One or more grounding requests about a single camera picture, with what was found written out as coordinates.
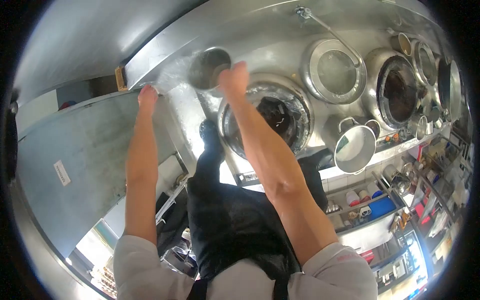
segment wooden block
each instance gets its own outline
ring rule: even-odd
[[[115,68],[115,79],[117,80],[117,88],[119,91],[127,90],[125,77],[123,76],[124,74],[123,70],[124,70],[123,66],[119,66]]]

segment pot handle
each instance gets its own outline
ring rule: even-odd
[[[361,168],[361,169],[358,170],[357,172],[352,173],[352,175],[359,175],[360,173],[362,173],[363,171],[365,171],[365,168],[366,168],[366,167]]]
[[[342,119],[339,123],[338,123],[338,133],[342,133],[342,124],[343,122],[347,121],[347,120],[352,120],[353,121],[353,125],[358,125],[359,123],[357,122],[357,120],[355,120],[355,118],[353,117],[346,117],[344,119]]]

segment forearm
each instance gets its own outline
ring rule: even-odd
[[[126,163],[125,234],[144,238],[155,245],[157,166],[152,116],[147,109],[140,107]]]
[[[240,128],[248,161],[278,212],[303,265],[321,249],[338,241],[335,229],[315,203],[288,145],[244,96],[227,97],[231,99],[229,103]]]

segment grey long-sleeve shirt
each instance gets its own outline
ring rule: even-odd
[[[154,244],[135,236],[119,239],[113,256],[118,299],[187,299],[193,279],[171,270]],[[248,259],[217,275],[207,299],[272,299],[275,281]],[[291,300],[377,299],[377,284],[367,262],[352,248],[333,243],[303,266],[288,282]]]

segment hand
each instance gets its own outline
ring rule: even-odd
[[[155,103],[157,99],[158,93],[156,92],[156,89],[147,84],[143,87],[138,95],[138,106],[140,109],[145,109],[150,113],[150,115],[152,115],[155,110]]]
[[[247,63],[244,61],[236,63],[231,70],[223,70],[218,76],[220,90],[231,101],[238,96],[244,96],[248,85]]]

